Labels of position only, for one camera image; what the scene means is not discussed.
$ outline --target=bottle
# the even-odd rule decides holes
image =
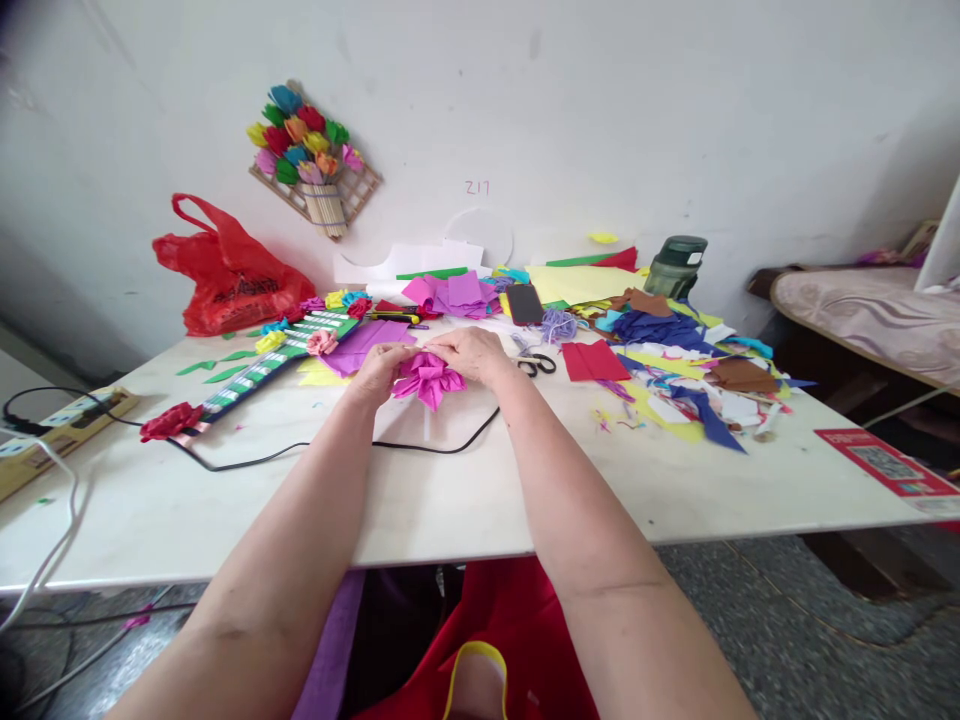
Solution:
[[[643,290],[650,295],[666,295],[674,300],[686,300],[697,281],[703,251],[707,241],[693,235],[668,237],[660,252],[650,263],[650,274]]]

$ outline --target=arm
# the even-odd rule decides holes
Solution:
[[[416,352],[371,350],[183,630],[110,720],[290,717],[356,548],[377,408]]]
[[[497,396],[534,547],[601,717],[754,717],[696,610],[497,337],[471,328],[433,342]]]

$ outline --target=white table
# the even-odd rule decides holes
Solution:
[[[414,332],[425,339],[454,322],[432,321],[431,330]],[[505,318],[481,325],[503,333],[505,347],[514,350],[509,333],[518,329]],[[582,340],[596,339],[582,334]],[[185,400],[200,403],[217,389],[203,380],[231,364],[221,364],[213,373],[175,373],[253,344],[254,339],[242,333],[229,341],[184,340],[120,381],[142,397],[127,417],[142,421]],[[617,415],[622,413],[620,401],[594,383],[571,383],[562,362],[558,365],[555,375],[541,374],[537,386],[654,543],[940,519],[902,502],[815,435],[815,429],[854,426],[808,395],[795,395],[790,404],[796,412],[778,418],[775,442],[746,439],[749,455],[743,455],[708,441],[691,445],[650,422],[638,430],[615,425],[612,434],[602,432],[591,416],[593,409]],[[194,448],[209,462],[225,465],[309,440],[343,388],[298,387],[301,377],[285,370],[205,433]],[[495,407],[493,396],[480,386],[446,396],[431,422],[428,443],[458,447]],[[424,444],[423,415],[415,398],[390,400],[378,415],[376,437]],[[209,580],[298,454],[299,449],[255,467],[210,473],[167,443],[141,444],[137,428],[115,423],[67,458],[84,481],[83,524],[46,589]],[[62,472],[48,471],[0,503],[0,592],[21,589],[63,532],[68,485]],[[56,500],[38,505],[41,497]],[[374,448],[357,565],[532,550],[502,419],[457,455]],[[322,553],[318,547],[317,554]]]

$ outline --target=floor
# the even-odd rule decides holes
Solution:
[[[960,535],[932,526],[895,533],[960,588]],[[660,554],[717,636],[761,717],[960,716],[960,592],[872,605],[851,595],[796,537],[674,546]],[[156,591],[42,598],[21,622],[136,610]],[[202,585],[175,588],[161,605],[195,601],[202,591]],[[811,614],[861,641],[891,647],[842,637]],[[157,615],[134,628],[55,696],[18,717],[102,717],[184,620],[183,613]],[[22,693],[22,701],[76,667],[119,625],[75,630],[72,641],[60,630],[11,632],[0,644],[0,678]]]

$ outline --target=red paper flower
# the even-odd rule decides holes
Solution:
[[[290,139],[290,133],[286,128],[269,127],[264,130],[263,139],[267,141],[267,147],[277,157],[283,157],[287,148],[293,145],[293,140]]]
[[[370,298],[357,298],[347,309],[347,315],[360,320],[364,315],[370,312],[370,308],[372,307],[373,301]]]
[[[327,128],[327,119],[315,107],[304,105],[297,112],[297,115],[314,132],[323,132]]]
[[[160,417],[143,424],[140,428],[140,442],[166,440],[191,425],[196,425],[203,415],[202,407],[193,407],[190,403],[174,405]]]

